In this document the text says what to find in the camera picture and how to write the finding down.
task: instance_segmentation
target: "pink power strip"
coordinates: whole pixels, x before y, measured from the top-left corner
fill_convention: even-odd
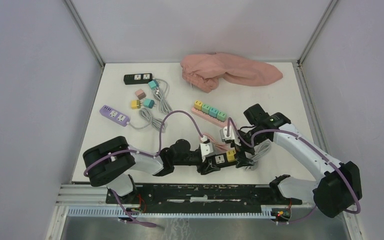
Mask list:
[[[220,121],[215,117],[212,117],[208,114],[203,113],[202,111],[196,109],[195,107],[192,107],[192,109],[190,111],[193,114],[195,114],[196,116],[201,117],[201,118],[207,120],[208,122],[219,126],[220,128],[224,128],[224,127],[228,126],[228,121]]]

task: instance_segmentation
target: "gray floor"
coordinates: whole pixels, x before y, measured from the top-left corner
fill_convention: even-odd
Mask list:
[[[292,219],[308,209],[294,209]],[[350,240],[342,215],[316,211],[305,221],[276,226],[267,219],[142,218],[159,227],[124,224],[113,217],[68,217],[64,240]]]

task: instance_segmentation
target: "white table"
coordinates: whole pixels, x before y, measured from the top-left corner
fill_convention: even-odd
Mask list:
[[[89,182],[83,176],[86,169],[82,154],[89,148],[108,141],[117,136],[124,136],[130,145],[137,149],[154,153],[158,150],[158,131],[152,127],[135,130],[130,126],[122,127],[103,117],[99,110],[108,105],[122,111],[131,118],[132,124],[142,126],[146,123],[137,109],[130,108],[130,102],[136,100],[135,91],[142,89],[148,98],[153,99],[151,89],[146,84],[125,85],[123,77],[126,74],[152,73],[155,78],[169,82],[170,91],[167,100],[173,110],[184,110],[191,113],[191,107],[196,100],[220,109],[232,117],[236,125],[248,126],[243,112],[250,106],[259,103],[270,115],[283,113],[307,138],[312,140],[309,122],[304,110],[298,82],[290,62],[270,63],[282,73],[283,79],[260,87],[242,86],[220,80],[217,89],[205,93],[198,88],[192,88],[182,79],[182,68],[179,63],[108,63],[105,66],[99,84],[99,89],[93,104],[92,113],[87,125],[77,164],[74,169],[73,182]],[[154,116],[163,119],[164,115],[153,108]],[[213,135],[220,140],[216,125],[209,123],[192,114],[203,133]],[[179,139],[186,139],[194,150],[199,145],[199,135],[189,118],[181,113],[175,113],[167,119],[167,131],[162,135],[162,147],[169,147]],[[200,175],[195,166],[175,166],[174,172],[157,177],[148,173],[129,170],[136,183],[178,183],[178,184],[268,184],[275,176],[289,174],[298,179],[314,180],[313,176],[286,150],[272,144],[269,153],[259,160],[258,168],[245,171],[235,166],[222,168],[221,171]]]

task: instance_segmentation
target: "pink cube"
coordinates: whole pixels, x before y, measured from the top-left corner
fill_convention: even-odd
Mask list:
[[[142,89],[139,89],[139,90],[135,91],[134,94],[136,95],[136,97],[139,100],[141,100],[141,99],[143,99],[143,98],[145,98],[147,96]]]

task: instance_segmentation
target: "pink fabric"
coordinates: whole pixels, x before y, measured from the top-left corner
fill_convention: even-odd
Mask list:
[[[180,65],[183,79],[206,93],[219,86],[219,78],[253,87],[266,86],[283,78],[273,65],[228,53],[187,55]]]

